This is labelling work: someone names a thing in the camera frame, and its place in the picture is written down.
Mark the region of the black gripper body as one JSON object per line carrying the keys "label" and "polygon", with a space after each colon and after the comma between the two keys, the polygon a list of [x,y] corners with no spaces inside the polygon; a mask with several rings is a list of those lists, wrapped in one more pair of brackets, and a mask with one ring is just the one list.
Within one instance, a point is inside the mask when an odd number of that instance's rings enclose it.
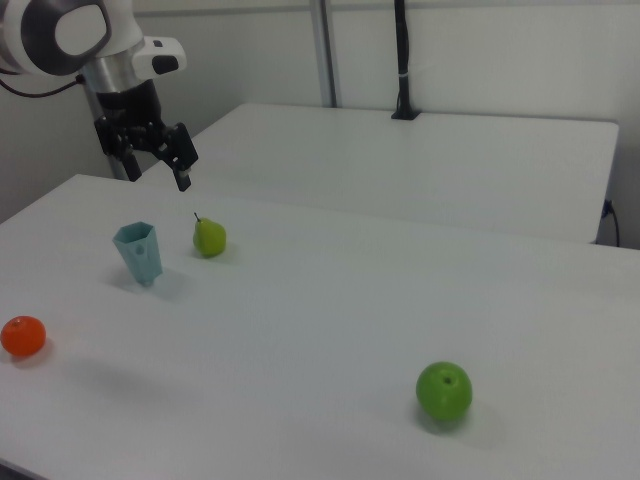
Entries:
{"label": "black gripper body", "polygon": [[102,115],[94,122],[105,154],[122,164],[122,152],[130,148],[152,154],[171,169],[175,163],[189,165],[198,160],[191,136],[182,123],[167,125],[155,84],[147,80],[115,93],[96,95]]}

